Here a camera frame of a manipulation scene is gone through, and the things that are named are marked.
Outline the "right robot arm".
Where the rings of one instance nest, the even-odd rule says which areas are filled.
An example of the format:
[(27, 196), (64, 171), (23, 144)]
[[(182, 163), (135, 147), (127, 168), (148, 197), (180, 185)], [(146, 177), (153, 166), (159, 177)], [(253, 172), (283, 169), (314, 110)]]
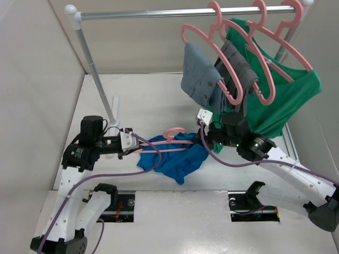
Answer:
[(222, 165), (241, 168), (259, 166), (284, 180), (289, 187), (279, 189), (272, 184), (253, 182), (245, 195), (246, 205), (260, 209), (276, 206), (304, 215), (318, 228), (334, 232), (338, 226), (338, 182), (313, 172), (285, 154), (272, 140), (251, 132), (247, 120), (237, 112), (226, 114), (220, 128), (214, 126), (213, 113), (199, 109), (197, 124), (200, 139), (212, 155), (214, 144), (234, 147), (243, 164), (230, 164), (216, 155), (213, 159)]

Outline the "blue t shirt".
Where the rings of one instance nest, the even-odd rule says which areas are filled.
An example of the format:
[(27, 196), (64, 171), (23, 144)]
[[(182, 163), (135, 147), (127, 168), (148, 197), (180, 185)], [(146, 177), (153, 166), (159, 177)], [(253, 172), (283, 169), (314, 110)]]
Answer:
[[(193, 141), (196, 133), (177, 134), (175, 140)], [(149, 142), (164, 140), (162, 135), (149, 139)], [(199, 144), (190, 145), (183, 151), (161, 152), (160, 164), (154, 169), (157, 173), (174, 179), (179, 185), (184, 184), (184, 177), (200, 168), (207, 159), (209, 153), (204, 146)], [(157, 152), (141, 153), (137, 167), (148, 170), (158, 162)]]

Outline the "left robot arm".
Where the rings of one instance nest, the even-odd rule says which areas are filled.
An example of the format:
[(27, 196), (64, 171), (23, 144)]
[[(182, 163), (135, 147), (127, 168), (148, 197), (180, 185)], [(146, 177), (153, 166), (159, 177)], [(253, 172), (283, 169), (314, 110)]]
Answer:
[(85, 116), (80, 132), (68, 145), (61, 160), (61, 180), (48, 223), (40, 236), (31, 240), (36, 253), (84, 253), (87, 236), (105, 209), (118, 204), (117, 187), (98, 184), (84, 207), (81, 207), (85, 182), (100, 178), (92, 175), (95, 163), (102, 155), (124, 156), (139, 146), (131, 128), (120, 128), (115, 136), (106, 136), (101, 116)]

